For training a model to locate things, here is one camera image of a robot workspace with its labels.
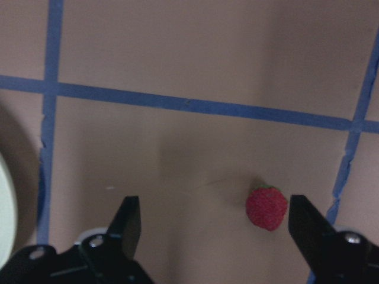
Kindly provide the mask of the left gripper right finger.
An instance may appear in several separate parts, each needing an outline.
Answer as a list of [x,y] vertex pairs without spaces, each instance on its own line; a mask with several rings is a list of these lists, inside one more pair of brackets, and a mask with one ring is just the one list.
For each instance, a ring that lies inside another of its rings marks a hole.
[[316,283],[378,283],[378,246],[336,230],[304,195],[291,195],[288,230]]

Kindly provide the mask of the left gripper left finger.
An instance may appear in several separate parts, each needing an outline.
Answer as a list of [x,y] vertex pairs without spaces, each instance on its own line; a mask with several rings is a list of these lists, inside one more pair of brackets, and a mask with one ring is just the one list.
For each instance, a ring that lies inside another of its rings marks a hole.
[[139,197],[127,196],[107,228],[92,229],[81,235],[79,259],[84,263],[133,263],[140,236]]

